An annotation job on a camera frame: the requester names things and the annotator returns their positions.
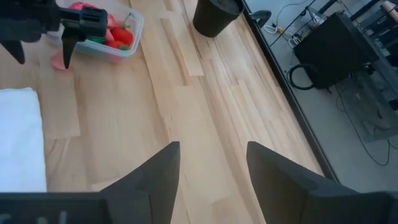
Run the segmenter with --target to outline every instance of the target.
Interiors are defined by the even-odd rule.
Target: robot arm
[[[0,44],[19,62],[24,63],[21,41],[39,41],[42,34],[58,31],[62,34],[63,61],[68,68],[77,42],[88,36],[104,37],[108,14],[103,9],[84,7],[77,11],[62,8],[55,0],[1,0]]]

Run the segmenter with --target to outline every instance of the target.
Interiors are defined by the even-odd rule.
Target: white towel
[[[0,192],[46,192],[42,118],[31,88],[0,90]]]

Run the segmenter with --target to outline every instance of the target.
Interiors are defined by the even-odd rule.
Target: black container
[[[196,30],[207,37],[217,36],[229,23],[234,21],[243,12],[242,0],[234,1],[239,11],[229,12],[219,0],[198,0],[197,9],[193,17],[193,26]]]

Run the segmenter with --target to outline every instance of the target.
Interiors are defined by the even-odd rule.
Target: clear plastic container
[[[126,24],[130,25],[130,28],[127,29],[132,32],[134,36],[133,43],[129,50],[119,50],[90,40],[86,40],[84,42],[77,43],[75,51],[83,52],[89,55],[93,55],[95,57],[100,57],[111,62],[121,62],[129,58],[136,52],[139,40],[141,39],[142,28],[144,26],[144,18],[139,12],[111,0],[57,1],[58,5],[62,7],[69,7],[74,2],[84,2],[95,5],[98,8],[105,9],[109,14],[112,14],[114,18],[118,21],[124,21],[125,18],[127,18],[127,16],[131,14],[131,16],[126,21]],[[52,44],[62,46],[62,31],[63,27],[61,26],[58,32],[49,32],[47,34],[48,41]]]

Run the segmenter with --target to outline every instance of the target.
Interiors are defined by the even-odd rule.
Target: wood grain
[[[242,16],[210,39],[192,26],[196,0],[120,2],[146,20],[123,63],[75,54],[61,72],[45,40],[24,45],[25,65],[0,50],[0,87],[39,93],[51,192],[101,190],[180,141],[172,223],[258,224],[248,141],[321,174]]]

